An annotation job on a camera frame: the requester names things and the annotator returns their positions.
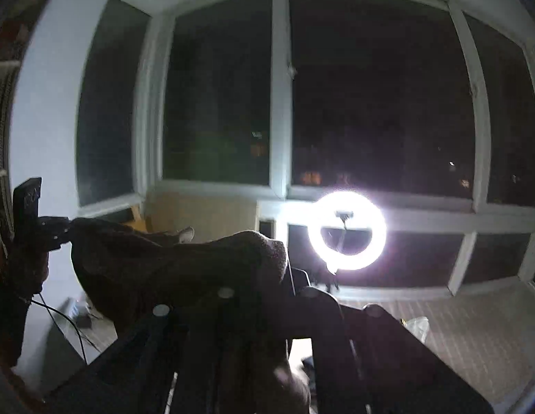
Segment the brown garment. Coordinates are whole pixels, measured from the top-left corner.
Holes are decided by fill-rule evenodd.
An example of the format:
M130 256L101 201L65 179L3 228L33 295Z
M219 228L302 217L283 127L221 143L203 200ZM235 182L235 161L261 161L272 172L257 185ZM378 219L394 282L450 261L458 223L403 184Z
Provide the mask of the brown garment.
M76 218L69 237L77 279L91 303L124 334L160 304L183 314L221 288L253 291L261 307L279 302L288 253L279 240L247 230L194 243L194 230L147 234ZM221 356L221 413L307 413L308 386L296 377L287 342L264 316L240 319Z

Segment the wooden cabinet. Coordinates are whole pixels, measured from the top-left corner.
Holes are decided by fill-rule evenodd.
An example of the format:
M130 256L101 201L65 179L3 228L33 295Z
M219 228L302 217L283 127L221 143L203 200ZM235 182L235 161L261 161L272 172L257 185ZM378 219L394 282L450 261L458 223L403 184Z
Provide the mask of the wooden cabinet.
M126 220L122 225L131 227L141 233L150 233L149 229L149 220L144 217L141 213L141 208L139 205L132 205L130 207L131 219Z

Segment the white window frame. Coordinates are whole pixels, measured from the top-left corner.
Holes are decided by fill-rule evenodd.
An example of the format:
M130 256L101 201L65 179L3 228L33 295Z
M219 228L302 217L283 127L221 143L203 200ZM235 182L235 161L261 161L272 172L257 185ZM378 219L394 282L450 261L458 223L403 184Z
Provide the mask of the white window frame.
M79 214L139 205L200 239L266 224L324 285L307 213L357 191L383 254L347 298L535 278L535 48L459 0L108 0L84 71Z

